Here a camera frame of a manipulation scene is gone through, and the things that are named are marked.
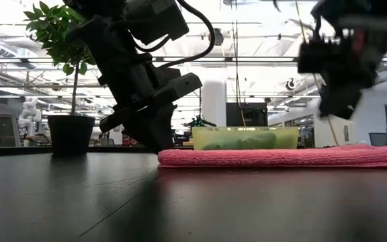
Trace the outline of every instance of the dark table surface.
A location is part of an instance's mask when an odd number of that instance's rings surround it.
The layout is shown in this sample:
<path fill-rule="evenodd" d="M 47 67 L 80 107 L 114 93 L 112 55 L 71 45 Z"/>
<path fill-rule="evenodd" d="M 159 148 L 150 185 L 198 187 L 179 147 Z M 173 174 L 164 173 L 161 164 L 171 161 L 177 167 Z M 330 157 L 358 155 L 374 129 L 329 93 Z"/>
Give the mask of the dark table surface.
<path fill-rule="evenodd" d="M 0 241 L 387 241 L 387 169 L 0 157 Z"/>

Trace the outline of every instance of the black plant pot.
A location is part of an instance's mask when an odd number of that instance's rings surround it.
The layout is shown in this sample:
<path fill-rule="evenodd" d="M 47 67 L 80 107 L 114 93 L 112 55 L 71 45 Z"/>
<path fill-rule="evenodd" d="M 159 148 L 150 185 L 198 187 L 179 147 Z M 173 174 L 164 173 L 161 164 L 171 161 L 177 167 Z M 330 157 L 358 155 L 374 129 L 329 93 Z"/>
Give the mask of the black plant pot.
<path fill-rule="evenodd" d="M 84 116 L 49 116 L 53 154 L 82 155 L 87 152 L 95 118 Z"/>

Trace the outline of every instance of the potted plant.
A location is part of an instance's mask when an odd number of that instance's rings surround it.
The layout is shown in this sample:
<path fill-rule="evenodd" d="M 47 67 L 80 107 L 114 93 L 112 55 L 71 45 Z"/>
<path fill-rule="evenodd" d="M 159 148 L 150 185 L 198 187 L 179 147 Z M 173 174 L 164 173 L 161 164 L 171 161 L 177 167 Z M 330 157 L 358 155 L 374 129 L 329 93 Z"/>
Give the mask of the potted plant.
<path fill-rule="evenodd" d="M 71 115 L 48 117 L 53 153 L 84 154 L 89 146 L 95 118 L 75 115 L 76 89 L 79 74 L 87 72 L 87 63 L 94 63 L 86 45 L 65 41 L 70 27 L 80 24 L 83 19 L 65 5 L 49 7 L 40 2 L 39 7 L 33 5 L 32 9 L 24 12 L 29 22 L 26 29 L 35 31 L 35 37 L 31 36 L 31 39 L 42 43 L 42 49 L 52 57 L 54 66 L 63 64 L 62 70 L 67 76 L 74 74 Z"/>

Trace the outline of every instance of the translucent green container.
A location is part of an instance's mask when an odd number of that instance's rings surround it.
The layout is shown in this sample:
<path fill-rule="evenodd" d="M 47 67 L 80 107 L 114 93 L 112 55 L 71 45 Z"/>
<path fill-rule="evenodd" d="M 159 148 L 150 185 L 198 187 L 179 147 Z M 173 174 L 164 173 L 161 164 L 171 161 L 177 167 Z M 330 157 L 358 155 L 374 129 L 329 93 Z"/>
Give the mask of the translucent green container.
<path fill-rule="evenodd" d="M 195 150 L 296 149 L 298 127 L 193 127 Z"/>

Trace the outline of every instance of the pink microfiber cloth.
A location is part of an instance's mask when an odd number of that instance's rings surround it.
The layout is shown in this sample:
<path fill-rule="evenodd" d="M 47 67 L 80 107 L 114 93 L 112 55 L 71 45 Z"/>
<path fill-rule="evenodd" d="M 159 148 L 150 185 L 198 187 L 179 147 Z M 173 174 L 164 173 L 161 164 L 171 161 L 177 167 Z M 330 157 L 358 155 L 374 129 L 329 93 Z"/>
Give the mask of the pink microfiber cloth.
<path fill-rule="evenodd" d="M 187 151 L 158 155 L 160 167 L 387 167 L 387 146 L 327 149 Z"/>

